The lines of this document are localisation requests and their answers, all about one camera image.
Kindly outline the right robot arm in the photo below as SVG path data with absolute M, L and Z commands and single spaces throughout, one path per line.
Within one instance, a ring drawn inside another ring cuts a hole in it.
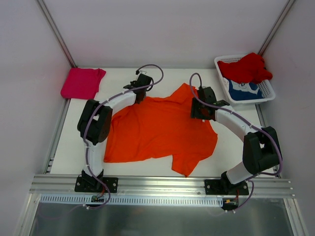
M 239 183 L 282 163 L 274 128 L 251 124 L 228 102 L 218 101 L 211 87 L 200 86 L 193 96 L 190 113 L 192 118 L 213 120 L 225 126 L 243 142 L 242 161 L 221 175 L 220 188 L 223 193 L 232 194 Z

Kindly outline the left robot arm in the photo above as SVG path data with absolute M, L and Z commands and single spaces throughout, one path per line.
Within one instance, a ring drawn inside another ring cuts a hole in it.
M 141 103 L 153 83 L 153 78 L 140 73 L 135 81 L 108 100 L 101 103 L 90 99 L 86 102 L 77 130 L 85 144 L 85 166 L 81 176 L 91 191 L 97 192 L 103 186 L 102 155 L 105 153 L 113 115 L 128 106 Z

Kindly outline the orange t shirt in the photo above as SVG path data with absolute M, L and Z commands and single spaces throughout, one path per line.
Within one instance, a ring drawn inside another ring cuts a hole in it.
M 210 122 L 191 118 L 195 88 L 183 83 L 166 98 L 146 97 L 111 120 L 104 162 L 126 163 L 172 156 L 171 169 L 189 176 L 212 156 L 218 135 Z

